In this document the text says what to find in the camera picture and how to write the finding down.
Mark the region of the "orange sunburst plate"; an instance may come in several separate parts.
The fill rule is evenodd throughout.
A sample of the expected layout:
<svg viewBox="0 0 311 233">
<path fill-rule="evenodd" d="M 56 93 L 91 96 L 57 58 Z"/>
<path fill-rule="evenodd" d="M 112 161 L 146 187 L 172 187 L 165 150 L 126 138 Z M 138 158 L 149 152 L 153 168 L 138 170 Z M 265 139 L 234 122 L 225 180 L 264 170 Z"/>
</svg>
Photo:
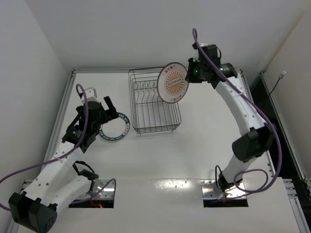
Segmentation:
<svg viewBox="0 0 311 233">
<path fill-rule="evenodd" d="M 157 79 L 162 101 L 176 103 L 185 96 L 189 86 L 186 75 L 187 69 L 181 63 L 169 63 L 162 68 Z"/>
</svg>

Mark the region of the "white plate with grey motif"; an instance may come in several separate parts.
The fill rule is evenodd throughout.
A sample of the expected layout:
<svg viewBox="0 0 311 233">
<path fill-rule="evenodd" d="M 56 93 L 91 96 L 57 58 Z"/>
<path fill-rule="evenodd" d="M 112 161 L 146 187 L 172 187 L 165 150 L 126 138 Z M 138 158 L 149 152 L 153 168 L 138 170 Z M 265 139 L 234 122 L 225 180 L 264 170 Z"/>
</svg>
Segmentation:
<svg viewBox="0 0 311 233">
<path fill-rule="evenodd" d="M 158 91 L 158 82 L 155 82 L 155 94 L 159 96 L 159 91 Z"/>
</svg>

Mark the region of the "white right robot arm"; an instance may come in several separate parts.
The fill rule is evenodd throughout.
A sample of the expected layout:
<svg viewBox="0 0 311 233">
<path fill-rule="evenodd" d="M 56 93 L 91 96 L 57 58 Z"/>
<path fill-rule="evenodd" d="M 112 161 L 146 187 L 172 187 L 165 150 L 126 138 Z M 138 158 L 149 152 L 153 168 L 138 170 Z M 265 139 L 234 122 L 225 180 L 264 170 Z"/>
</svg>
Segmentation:
<svg viewBox="0 0 311 233">
<path fill-rule="evenodd" d="M 216 182 L 216 189 L 224 192 L 242 180 L 243 174 L 270 148 L 275 137 L 271 127 L 243 93 L 236 69 L 230 63 L 221 63 L 218 47 L 193 44 L 193 48 L 199 57 L 188 60 L 186 81 L 211 84 L 229 107 L 241 135 L 232 143 L 233 156 Z"/>
</svg>

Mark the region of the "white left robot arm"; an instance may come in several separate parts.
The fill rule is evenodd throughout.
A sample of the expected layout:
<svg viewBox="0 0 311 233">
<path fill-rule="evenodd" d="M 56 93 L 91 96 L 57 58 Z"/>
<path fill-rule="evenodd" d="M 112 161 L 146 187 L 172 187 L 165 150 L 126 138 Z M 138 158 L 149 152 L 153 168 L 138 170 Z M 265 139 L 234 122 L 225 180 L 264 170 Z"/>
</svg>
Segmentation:
<svg viewBox="0 0 311 233">
<path fill-rule="evenodd" d="M 52 160 L 20 194 L 13 193 L 9 206 L 13 221 L 36 232 L 47 233 L 57 216 L 79 196 L 93 191 L 99 175 L 81 170 L 63 187 L 67 173 L 95 141 L 103 124 L 118 118 L 110 97 L 104 98 L 105 110 L 95 97 L 76 108 L 77 116 L 68 126 Z"/>
</svg>

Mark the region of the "blue rimmed white plate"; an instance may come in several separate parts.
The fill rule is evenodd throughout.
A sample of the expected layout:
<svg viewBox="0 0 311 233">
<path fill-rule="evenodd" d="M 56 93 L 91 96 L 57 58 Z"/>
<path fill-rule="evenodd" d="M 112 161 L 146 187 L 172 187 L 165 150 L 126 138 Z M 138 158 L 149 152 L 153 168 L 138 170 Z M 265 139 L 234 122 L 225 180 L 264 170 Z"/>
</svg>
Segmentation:
<svg viewBox="0 0 311 233">
<path fill-rule="evenodd" d="M 129 118 L 123 113 L 118 114 L 119 118 L 101 127 L 99 135 L 103 140 L 116 142 L 123 139 L 129 133 L 131 126 Z"/>
</svg>

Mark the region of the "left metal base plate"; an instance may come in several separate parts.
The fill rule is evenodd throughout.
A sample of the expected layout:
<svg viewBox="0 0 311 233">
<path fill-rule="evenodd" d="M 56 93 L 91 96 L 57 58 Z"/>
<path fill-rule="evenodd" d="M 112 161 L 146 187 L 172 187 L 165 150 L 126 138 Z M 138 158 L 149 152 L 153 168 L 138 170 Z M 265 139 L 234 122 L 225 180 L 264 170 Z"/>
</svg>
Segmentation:
<svg viewBox="0 0 311 233">
<path fill-rule="evenodd" d="M 93 198 L 93 200 L 112 200 L 114 198 L 115 185 L 115 180 L 96 179 L 92 182 L 90 190 L 80 195 L 75 201 L 88 199 L 96 193 L 97 195 Z"/>
</svg>

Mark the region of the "metal base plate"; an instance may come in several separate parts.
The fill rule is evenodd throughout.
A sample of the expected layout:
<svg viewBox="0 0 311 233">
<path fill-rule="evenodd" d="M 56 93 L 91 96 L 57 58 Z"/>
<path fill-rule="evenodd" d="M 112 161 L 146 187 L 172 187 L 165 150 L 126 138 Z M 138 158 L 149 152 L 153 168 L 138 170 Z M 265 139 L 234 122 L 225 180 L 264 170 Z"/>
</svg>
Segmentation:
<svg viewBox="0 0 311 233">
<path fill-rule="evenodd" d="M 97 195 L 93 198 L 93 200 L 112 200 L 114 198 L 115 185 L 115 180 L 96 179 L 92 182 L 90 190 L 80 195 L 75 201 L 88 199 L 96 193 Z"/>
<path fill-rule="evenodd" d="M 219 189 L 214 179 L 201 180 L 203 200 L 223 200 L 223 199 L 244 199 L 244 183 L 241 182 L 238 187 L 235 185 L 226 189 L 224 192 Z"/>
</svg>

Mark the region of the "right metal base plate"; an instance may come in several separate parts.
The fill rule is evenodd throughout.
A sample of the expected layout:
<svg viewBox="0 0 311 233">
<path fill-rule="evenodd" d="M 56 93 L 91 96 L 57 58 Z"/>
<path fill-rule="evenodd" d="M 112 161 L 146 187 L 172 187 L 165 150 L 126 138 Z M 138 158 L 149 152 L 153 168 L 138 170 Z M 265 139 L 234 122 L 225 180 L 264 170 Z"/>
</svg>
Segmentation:
<svg viewBox="0 0 311 233">
<path fill-rule="evenodd" d="M 223 200 L 223 199 L 244 199 L 244 183 L 241 182 L 238 187 L 235 185 L 226 189 L 224 192 L 219 189 L 214 179 L 201 180 L 203 200 Z"/>
</svg>

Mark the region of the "aluminium frame rail right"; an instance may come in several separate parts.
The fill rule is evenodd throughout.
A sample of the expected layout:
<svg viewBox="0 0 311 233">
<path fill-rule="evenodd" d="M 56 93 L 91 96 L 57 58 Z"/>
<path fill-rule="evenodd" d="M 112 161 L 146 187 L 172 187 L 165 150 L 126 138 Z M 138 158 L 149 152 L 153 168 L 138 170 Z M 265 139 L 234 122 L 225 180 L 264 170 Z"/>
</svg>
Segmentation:
<svg viewBox="0 0 311 233">
<path fill-rule="evenodd" d="M 302 171 L 302 166 L 299 164 L 298 158 L 292 149 L 273 101 L 272 92 L 276 86 L 269 89 L 264 72 L 260 73 L 259 81 L 262 83 L 266 93 L 265 99 L 260 103 L 260 108 L 271 119 L 280 137 L 283 153 L 280 176 L 286 184 L 286 189 L 288 189 L 290 204 L 299 229 L 307 233 L 311 231 L 311 180 L 306 178 Z"/>
</svg>

